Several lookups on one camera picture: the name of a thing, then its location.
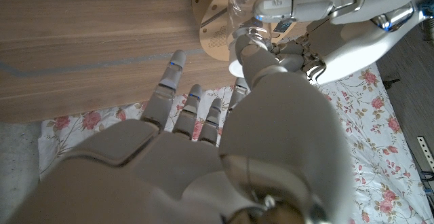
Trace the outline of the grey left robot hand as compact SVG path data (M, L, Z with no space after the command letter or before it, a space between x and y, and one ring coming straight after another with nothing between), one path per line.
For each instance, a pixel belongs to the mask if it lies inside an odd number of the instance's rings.
M323 84L363 69L433 15L433 0L257 0L254 17L307 22L307 79Z

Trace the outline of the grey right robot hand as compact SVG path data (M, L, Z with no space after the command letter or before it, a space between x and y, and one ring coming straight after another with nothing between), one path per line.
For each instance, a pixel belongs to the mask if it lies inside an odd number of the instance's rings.
M351 157L335 110L246 36L226 119L214 100L198 138L193 86L165 130L186 54L173 53L140 119L69 151L10 223L346 223Z

